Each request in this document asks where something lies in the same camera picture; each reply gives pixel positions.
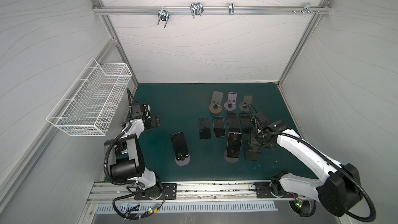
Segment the wooden round base phone stand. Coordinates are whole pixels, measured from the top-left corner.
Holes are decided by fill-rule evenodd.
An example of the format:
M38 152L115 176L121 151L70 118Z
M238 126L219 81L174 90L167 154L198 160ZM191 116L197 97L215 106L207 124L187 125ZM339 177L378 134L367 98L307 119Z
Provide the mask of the wooden round base phone stand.
M222 99L223 93L214 91L211 97L211 103L209 105L209 111L213 114L219 114L222 112Z

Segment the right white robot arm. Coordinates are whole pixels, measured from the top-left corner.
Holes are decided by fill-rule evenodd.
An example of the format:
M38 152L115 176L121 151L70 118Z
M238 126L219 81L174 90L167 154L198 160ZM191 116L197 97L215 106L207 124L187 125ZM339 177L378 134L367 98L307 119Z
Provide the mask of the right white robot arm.
M301 208L301 197L320 203L329 213L341 217L353 216L350 209L362 199L368 200L360 183L359 171L352 164L346 165L328 157L301 138L282 121L266 122L248 131L245 153L253 154L259 148L284 148L306 165L315 178L297 176L280 171L264 186L275 198L291 195L296 199L293 205Z

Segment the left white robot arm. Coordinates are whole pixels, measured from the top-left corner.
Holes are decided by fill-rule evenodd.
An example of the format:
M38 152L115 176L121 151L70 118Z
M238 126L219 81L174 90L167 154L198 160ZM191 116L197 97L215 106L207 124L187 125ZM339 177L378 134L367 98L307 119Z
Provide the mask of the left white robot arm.
M121 133L104 143L103 170L114 185L136 185L142 195L158 199L162 195L159 177L145 167L139 137L145 130L142 119L124 123Z

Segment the dark phone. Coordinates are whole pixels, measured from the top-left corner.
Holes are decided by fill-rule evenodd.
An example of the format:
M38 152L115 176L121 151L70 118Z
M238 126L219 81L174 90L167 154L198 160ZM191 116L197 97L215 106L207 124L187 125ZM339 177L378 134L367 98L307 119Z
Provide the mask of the dark phone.
M208 118L199 119L199 137L200 140L209 140L211 138L210 120Z

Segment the phone from grey stand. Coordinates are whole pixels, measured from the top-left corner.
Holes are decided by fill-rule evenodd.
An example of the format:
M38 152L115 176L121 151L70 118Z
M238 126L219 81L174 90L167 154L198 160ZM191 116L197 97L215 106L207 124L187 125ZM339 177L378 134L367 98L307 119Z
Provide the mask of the phone from grey stand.
M253 130L253 123L251 121L251 115L249 113L240 113L239 120L241 125L241 131L243 133L249 133L249 131Z

